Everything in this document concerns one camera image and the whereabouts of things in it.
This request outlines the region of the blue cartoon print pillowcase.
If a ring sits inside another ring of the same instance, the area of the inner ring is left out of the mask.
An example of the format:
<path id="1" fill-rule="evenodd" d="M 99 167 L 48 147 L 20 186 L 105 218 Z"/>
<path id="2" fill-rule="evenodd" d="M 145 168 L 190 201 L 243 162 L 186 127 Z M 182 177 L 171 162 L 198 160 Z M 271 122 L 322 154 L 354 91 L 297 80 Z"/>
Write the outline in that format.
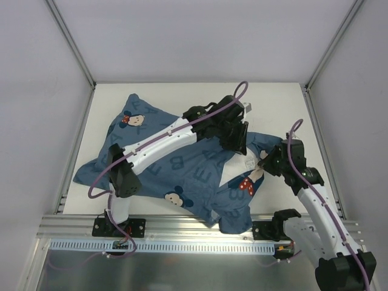
<path id="1" fill-rule="evenodd" d="M 109 177 L 98 175 L 107 167 L 108 149 L 124 147 L 148 138 L 176 121 L 177 117 L 129 95 L 122 112 L 112 121 L 96 159 L 81 166 L 73 181 L 84 186 L 93 182 L 108 190 Z M 247 150 L 256 156 L 270 153 L 281 138 L 263 133 L 247 134 Z M 218 138 L 203 139 L 161 158 L 140 175 L 140 196 L 163 199 L 203 219 L 208 226 L 219 225 L 222 233 L 240 234 L 252 226 L 249 204 L 264 181 L 253 182 L 248 172 L 219 186 L 225 162 L 234 152 L 224 150 Z"/>

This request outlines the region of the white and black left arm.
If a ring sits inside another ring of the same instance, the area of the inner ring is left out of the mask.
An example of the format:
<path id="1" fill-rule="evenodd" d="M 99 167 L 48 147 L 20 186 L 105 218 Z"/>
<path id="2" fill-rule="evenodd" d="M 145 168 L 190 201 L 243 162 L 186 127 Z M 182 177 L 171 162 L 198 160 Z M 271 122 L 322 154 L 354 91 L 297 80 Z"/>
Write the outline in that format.
<path id="1" fill-rule="evenodd" d="M 151 164 L 166 155 L 203 139 L 218 138 L 224 150 L 246 155 L 246 136 L 250 103 L 232 95 L 218 103 L 193 106 L 165 129 L 132 145 L 110 146 L 106 171 L 111 194 L 105 229 L 112 236 L 121 236 L 127 228 L 129 198 L 142 187 L 139 175 Z"/>

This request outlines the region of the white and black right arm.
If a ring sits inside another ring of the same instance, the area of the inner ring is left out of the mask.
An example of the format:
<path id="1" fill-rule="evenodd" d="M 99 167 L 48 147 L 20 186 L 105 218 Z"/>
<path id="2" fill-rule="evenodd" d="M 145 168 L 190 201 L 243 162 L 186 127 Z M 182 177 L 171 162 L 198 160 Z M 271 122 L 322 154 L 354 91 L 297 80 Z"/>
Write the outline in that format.
<path id="1" fill-rule="evenodd" d="M 295 209 L 273 214 L 259 234 L 280 241 L 290 238 L 315 268 L 320 290 L 370 290 L 376 269 L 371 252 L 363 252 L 332 206 L 324 181 L 317 169 L 308 167 L 304 144 L 298 139 L 283 140 L 259 162 L 259 166 L 284 182 L 309 214 L 310 229 Z"/>

